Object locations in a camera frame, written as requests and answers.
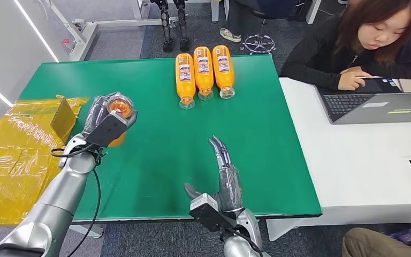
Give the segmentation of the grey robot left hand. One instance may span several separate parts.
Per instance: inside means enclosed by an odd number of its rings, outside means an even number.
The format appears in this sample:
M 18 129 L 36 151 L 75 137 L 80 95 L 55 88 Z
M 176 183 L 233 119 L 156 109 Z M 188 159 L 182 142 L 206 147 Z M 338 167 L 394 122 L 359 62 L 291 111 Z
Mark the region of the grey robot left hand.
M 138 116 L 138 111 L 134 109 L 132 100 L 121 92 L 99 95 L 95 97 L 89 109 L 82 135 L 86 137 L 91 134 L 104 121 L 105 117 L 112 112 L 126 120 L 128 127 L 135 123 Z

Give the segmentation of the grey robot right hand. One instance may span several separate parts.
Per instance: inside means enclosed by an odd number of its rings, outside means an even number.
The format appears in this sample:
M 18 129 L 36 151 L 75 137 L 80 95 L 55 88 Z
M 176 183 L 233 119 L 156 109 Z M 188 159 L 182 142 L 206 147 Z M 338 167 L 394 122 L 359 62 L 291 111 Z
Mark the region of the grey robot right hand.
M 209 139 L 218 164 L 219 190 L 211 197 L 218 203 L 219 212 L 237 217 L 245 210 L 239 171 L 231 162 L 225 144 L 215 135 Z

